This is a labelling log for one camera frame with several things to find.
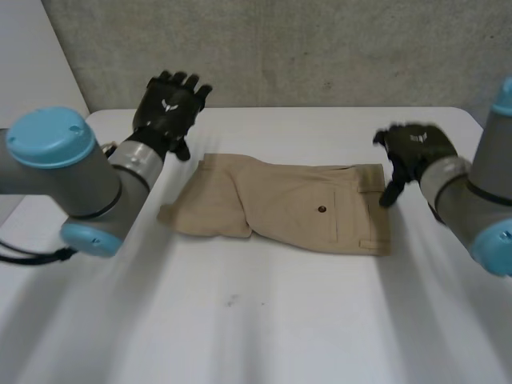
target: black cable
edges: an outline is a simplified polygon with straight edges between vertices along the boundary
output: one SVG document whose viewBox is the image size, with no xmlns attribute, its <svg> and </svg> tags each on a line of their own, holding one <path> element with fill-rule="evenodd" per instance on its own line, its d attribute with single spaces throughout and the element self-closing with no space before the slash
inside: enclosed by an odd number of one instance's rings
<svg viewBox="0 0 512 384">
<path fill-rule="evenodd" d="M 11 256 L 0 254 L 0 262 L 18 264 L 21 266 L 41 266 L 44 264 L 50 264 L 52 262 L 63 262 L 77 253 L 76 250 L 69 247 L 61 248 L 60 250 L 56 250 L 53 253 L 32 252 L 28 250 L 22 250 L 21 248 L 12 246 L 11 244 L 3 242 L 2 240 L 0 240 L 0 246 L 4 246 L 9 250 L 13 250 L 21 254 L 33 256 L 32 258 L 12 258 Z"/>
<path fill-rule="evenodd" d="M 0 240 L 0 246 L 7 248 L 8 250 L 13 250 L 14 252 L 19 252 L 20 254 L 31 254 L 33 256 L 51 256 L 53 253 L 44 253 L 44 252 L 32 252 L 31 250 L 22 250 L 21 248 L 17 248 L 16 246 L 12 246 L 11 244 Z"/>
</svg>

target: blue joint cap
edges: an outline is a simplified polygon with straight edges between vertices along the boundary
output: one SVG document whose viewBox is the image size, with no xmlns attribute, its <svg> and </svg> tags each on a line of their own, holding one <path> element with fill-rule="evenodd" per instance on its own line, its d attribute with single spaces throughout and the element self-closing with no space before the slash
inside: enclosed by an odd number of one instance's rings
<svg viewBox="0 0 512 384">
<path fill-rule="evenodd" d="M 470 247 L 471 257 L 497 276 L 512 276 L 512 219 L 483 230 Z"/>
<path fill-rule="evenodd" d="M 45 170 L 80 162 L 96 144 L 82 116 L 61 106 L 21 117 L 7 132 L 6 141 L 7 150 L 21 164 Z"/>
<path fill-rule="evenodd" d="M 102 258 L 111 258 L 122 245 L 120 238 L 80 224 L 65 223 L 61 227 L 60 235 L 61 239 L 71 248 Z"/>
<path fill-rule="evenodd" d="M 491 109 L 497 114 L 512 117 L 512 76 L 506 78 L 503 82 Z"/>
</svg>

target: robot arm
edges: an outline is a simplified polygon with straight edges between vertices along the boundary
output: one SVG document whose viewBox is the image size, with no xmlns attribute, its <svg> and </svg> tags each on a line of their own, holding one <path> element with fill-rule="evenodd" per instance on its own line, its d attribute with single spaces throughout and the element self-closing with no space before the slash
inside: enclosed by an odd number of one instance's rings
<svg viewBox="0 0 512 384">
<path fill-rule="evenodd" d="M 152 78 L 134 132 L 107 159 L 82 117 L 67 108 L 37 110 L 0 130 L 0 194 L 47 194 L 68 214 L 61 238 L 97 256 L 116 254 L 163 168 L 166 153 L 186 161 L 184 137 L 211 86 L 198 76 Z"/>
<path fill-rule="evenodd" d="M 487 271 L 512 275 L 512 78 L 493 105 L 471 165 L 436 126 L 409 124 L 377 132 L 394 172 L 381 196 L 391 206 L 417 181 L 436 218 Z"/>
</svg>

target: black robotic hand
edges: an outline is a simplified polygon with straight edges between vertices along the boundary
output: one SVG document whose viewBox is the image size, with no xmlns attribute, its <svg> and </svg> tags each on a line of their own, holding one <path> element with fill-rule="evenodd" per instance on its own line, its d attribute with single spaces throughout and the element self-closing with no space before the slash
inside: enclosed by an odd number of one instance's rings
<svg viewBox="0 0 512 384">
<path fill-rule="evenodd" d="M 211 86 L 204 85 L 194 92 L 199 76 L 192 74 L 186 77 L 184 72 L 177 72 L 173 76 L 163 71 L 160 76 L 152 78 L 133 120 L 135 131 L 151 128 L 161 133 L 169 145 L 169 151 L 182 161 L 190 159 L 185 136 L 212 91 Z"/>
<path fill-rule="evenodd" d="M 379 200 L 384 207 L 396 202 L 407 183 L 419 182 L 430 164 L 440 158 L 457 156 L 448 137 L 433 125 L 393 125 L 388 130 L 379 130 L 374 144 L 384 146 L 393 163 L 391 182 Z"/>
</svg>

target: folded pants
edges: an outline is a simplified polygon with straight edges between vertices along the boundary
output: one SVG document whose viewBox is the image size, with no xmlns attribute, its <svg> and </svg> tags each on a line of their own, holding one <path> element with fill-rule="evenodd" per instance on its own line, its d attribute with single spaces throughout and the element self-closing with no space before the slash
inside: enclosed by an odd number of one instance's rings
<svg viewBox="0 0 512 384">
<path fill-rule="evenodd" d="M 252 231 L 308 250 L 390 252 L 387 211 L 378 204 L 380 164 L 286 166 L 238 154 L 207 154 L 158 220 L 199 236 L 246 238 Z"/>
</svg>

